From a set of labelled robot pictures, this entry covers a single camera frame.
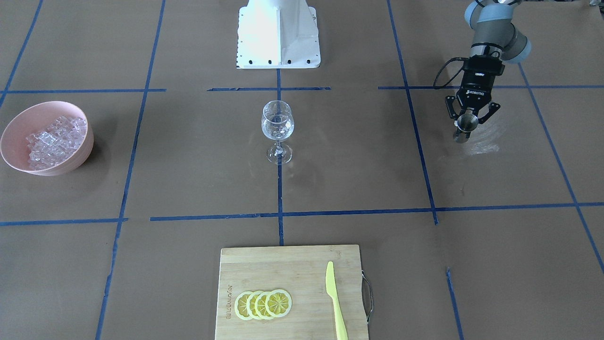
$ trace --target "yellow knife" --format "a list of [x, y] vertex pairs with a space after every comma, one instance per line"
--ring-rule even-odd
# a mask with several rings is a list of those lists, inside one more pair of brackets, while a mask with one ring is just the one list
[[338, 340], [348, 340], [348, 333], [346, 333], [346, 326], [344, 325], [344, 318], [342, 317], [342, 310], [339, 307], [338, 291], [336, 290], [336, 278], [333, 274], [333, 262], [327, 263], [327, 270], [325, 272], [325, 291], [331, 296], [333, 301], [333, 315], [336, 321], [336, 336]]

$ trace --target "wooden cutting board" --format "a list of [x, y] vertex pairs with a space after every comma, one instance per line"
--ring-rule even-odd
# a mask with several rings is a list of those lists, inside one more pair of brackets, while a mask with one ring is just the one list
[[[368, 340], [359, 246], [223, 248], [216, 310], [216, 340], [336, 339], [332, 300], [325, 292], [333, 261], [338, 298], [349, 340]], [[286, 316], [241, 320], [235, 299], [246, 291], [285, 289], [292, 296]]]

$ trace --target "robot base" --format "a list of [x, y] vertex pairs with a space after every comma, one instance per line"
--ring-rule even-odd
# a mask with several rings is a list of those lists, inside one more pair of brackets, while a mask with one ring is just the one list
[[249, 0], [239, 10], [237, 68], [316, 68], [316, 10], [306, 0]]

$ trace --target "metal handle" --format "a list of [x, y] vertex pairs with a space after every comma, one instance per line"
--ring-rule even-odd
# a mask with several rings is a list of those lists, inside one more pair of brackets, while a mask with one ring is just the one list
[[367, 324], [369, 325], [369, 319], [371, 319], [371, 315], [373, 314], [373, 289], [371, 288], [371, 283], [365, 276], [365, 271], [361, 269], [361, 276], [363, 277], [363, 282], [367, 283], [367, 287], [369, 288], [369, 303], [371, 304], [371, 309], [369, 313], [367, 313]]

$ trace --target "lemon slice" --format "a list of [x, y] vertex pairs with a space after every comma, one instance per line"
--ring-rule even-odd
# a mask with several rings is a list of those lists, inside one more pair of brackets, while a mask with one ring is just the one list
[[245, 303], [245, 308], [252, 319], [262, 320], [262, 318], [259, 317], [258, 313], [256, 312], [256, 299], [258, 298], [258, 295], [262, 293], [264, 293], [263, 290], [256, 290], [255, 292], [252, 292]]
[[248, 309], [246, 304], [248, 302], [249, 295], [252, 294], [250, 291], [243, 292], [239, 294], [237, 299], [235, 299], [235, 315], [241, 320], [250, 320], [252, 317], [248, 313]]
[[275, 289], [266, 298], [266, 311], [275, 318], [282, 318], [292, 308], [292, 296], [284, 289]]
[[266, 300], [268, 299], [268, 296], [271, 294], [272, 292], [264, 292], [260, 295], [258, 295], [258, 297], [256, 298], [256, 301], [254, 302], [254, 307], [256, 309], [256, 314], [258, 314], [258, 316], [262, 319], [262, 320], [272, 320], [275, 317], [271, 316], [268, 313], [268, 310], [266, 309]]

